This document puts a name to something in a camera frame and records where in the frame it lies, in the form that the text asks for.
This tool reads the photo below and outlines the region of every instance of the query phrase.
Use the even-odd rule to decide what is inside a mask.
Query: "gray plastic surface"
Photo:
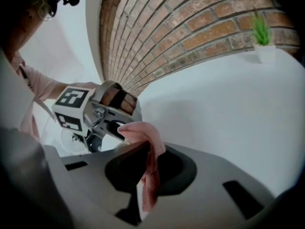
[[[1,161],[13,184],[67,227],[73,224],[77,229],[134,228],[114,216],[127,207],[130,194],[116,191],[104,173],[107,162],[122,154],[118,150],[61,159],[54,147],[42,148],[17,130],[2,131],[1,145],[7,147],[1,149]],[[129,145],[124,152],[137,145]],[[264,186],[225,159],[167,145],[193,159],[197,176],[183,193],[158,197],[156,206],[138,228],[242,226],[246,221],[223,187],[224,182],[231,180],[238,181],[263,206],[274,201]],[[71,171],[65,167],[80,161],[88,165]]]
[[[263,185],[227,160],[183,146],[167,145],[194,160],[197,176],[183,193],[158,197],[155,208],[139,228],[227,228],[241,225],[245,219],[223,187],[224,182],[231,180],[237,180],[263,206],[274,200]],[[118,212],[118,208],[127,207],[124,204],[129,201],[126,194],[109,188],[111,185],[102,172],[105,164],[117,155],[116,150],[110,150],[76,157],[75,160],[86,161],[89,165],[70,172],[87,196],[112,214]],[[65,164],[72,161],[71,157],[62,160]]]

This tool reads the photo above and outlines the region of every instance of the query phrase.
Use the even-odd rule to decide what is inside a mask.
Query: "white wall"
[[[92,81],[101,83],[101,80],[103,80],[101,64],[97,60],[98,66],[95,64],[88,39],[86,0],[80,0],[80,3],[74,7],[64,6],[62,3],[61,1],[58,4],[56,17],[69,48],[91,75]]]
[[[86,25],[93,61],[100,78],[103,80],[99,43],[101,4],[102,0],[86,0]]]

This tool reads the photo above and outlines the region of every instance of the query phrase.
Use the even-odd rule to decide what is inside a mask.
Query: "potted plant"
[[[254,49],[261,63],[272,64],[275,61],[275,45],[271,43],[271,33],[265,19],[254,13],[252,34]]]

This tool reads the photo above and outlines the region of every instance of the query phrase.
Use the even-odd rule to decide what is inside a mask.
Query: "pink cloth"
[[[146,161],[146,171],[141,178],[143,182],[143,211],[151,211],[157,201],[156,192],[160,187],[157,158],[165,153],[165,145],[160,138],[158,130],[146,122],[132,122],[122,125],[118,132],[131,143],[149,141],[151,150]]]

